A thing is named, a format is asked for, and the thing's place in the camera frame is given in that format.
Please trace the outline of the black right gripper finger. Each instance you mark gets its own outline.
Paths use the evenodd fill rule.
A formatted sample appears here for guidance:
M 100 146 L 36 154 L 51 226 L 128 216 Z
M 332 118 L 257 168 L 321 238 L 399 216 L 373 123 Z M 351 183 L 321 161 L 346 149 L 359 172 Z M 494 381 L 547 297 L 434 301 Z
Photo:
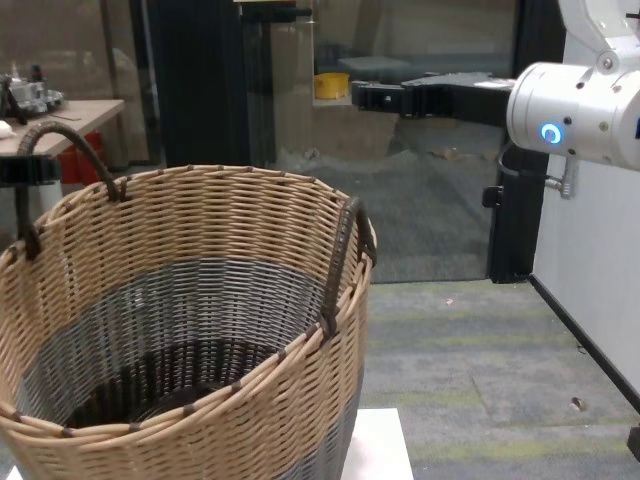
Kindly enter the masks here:
M 404 94 L 401 85 L 359 80 L 351 82 L 352 104 L 363 111 L 400 115 L 403 112 Z

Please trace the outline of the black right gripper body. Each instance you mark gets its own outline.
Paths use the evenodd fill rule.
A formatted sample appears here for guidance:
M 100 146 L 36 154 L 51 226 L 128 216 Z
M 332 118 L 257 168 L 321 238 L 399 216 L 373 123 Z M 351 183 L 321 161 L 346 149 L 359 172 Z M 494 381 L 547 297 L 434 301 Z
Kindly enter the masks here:
M 505 126 L 515 81 L 481 72 L 433 75 L 401 84 L 401 116 Z

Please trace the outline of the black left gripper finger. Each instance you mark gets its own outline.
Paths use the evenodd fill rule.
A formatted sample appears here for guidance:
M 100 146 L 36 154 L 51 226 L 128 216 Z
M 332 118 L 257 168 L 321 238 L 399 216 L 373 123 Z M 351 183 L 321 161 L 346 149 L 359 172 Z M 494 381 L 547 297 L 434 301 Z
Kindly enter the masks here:
M 18 155 L 1 158 L 2 187 L 40 186 L 60 180 L 60 168 L 48 155 Z

